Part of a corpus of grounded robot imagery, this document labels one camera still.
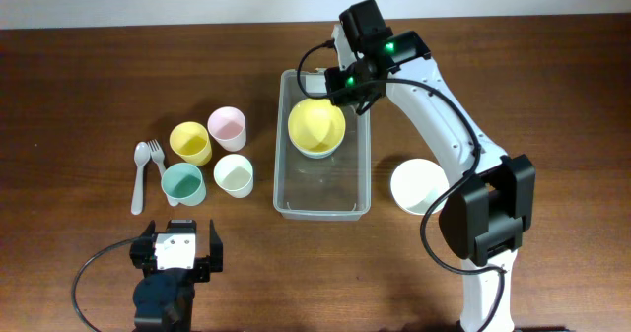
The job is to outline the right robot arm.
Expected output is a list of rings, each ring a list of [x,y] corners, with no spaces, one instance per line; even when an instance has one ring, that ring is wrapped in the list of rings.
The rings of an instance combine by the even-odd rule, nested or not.
[[[336,26],[325,47],[338,64],[325,72],[325,98],[363,114],[389,99],[412,122],[444,170],[449,187],[434,199],[442,236],[460,261],[442,268],[463,278],[463,331],[511,331],[511,273],[531,226],[535,169],[512,158],[475,124],[415,32],[370,33]]]

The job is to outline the yellow plastic bowl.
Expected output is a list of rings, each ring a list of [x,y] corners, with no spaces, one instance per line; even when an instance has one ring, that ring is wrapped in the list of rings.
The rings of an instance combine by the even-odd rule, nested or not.
[[[345,132],[344,114],[329,100],[301,100],[288,118],[290,140],[300,152],[336,150],[343,142]]]

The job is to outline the green plastic bowl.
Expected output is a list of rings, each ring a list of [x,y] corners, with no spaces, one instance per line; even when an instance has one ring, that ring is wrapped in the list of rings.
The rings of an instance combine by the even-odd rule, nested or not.
[[[310,152],[310,151],[301,151],[301,153],[310,159],[320,160],[331,156],[335,150],[325,151],[325,152]]]

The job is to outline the white plastic bowl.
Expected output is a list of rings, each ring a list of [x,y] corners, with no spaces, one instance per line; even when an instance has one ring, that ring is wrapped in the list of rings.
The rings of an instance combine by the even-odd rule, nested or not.
[[[412,215],[423,216],[449,187],[443,169],[425,159],[403,162],[390,179],[390,192],[395,203]]]

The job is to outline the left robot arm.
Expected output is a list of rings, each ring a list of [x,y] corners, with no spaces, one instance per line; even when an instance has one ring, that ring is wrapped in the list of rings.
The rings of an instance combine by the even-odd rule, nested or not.
[[[196,255],[196,232],[193,220],[170,220],[164,232],[151,222],[132,243],[130,259],[143,272],[132,296],[137,331],[191,330],[195,286],[223,271],[223,242],[214,223],[207,256]]]

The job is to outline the green plastic cup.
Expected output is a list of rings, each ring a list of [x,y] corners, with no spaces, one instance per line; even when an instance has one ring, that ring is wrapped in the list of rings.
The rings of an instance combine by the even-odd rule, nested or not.
[[[161,187],[169,199],[184,206],[197,206],[207,190],[201,170],[189,163],[171,165],[161,178]]]

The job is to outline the yellow plastic cup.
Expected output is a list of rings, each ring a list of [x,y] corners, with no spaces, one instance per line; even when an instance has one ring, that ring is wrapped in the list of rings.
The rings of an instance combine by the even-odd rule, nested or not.
[[[172,150],[187,163],[204,166],[212,158],[212,146],[206,128],[197,122],[187,121],[171,132],[169,143]]]

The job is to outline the white plastic cup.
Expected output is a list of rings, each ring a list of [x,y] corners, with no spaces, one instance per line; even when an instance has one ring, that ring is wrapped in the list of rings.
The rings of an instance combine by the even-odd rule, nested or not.
[[[234,198],[246,198],[253,189],[253,166],[248,158],[230,154],[214,167],[213,177],[218,186]]]

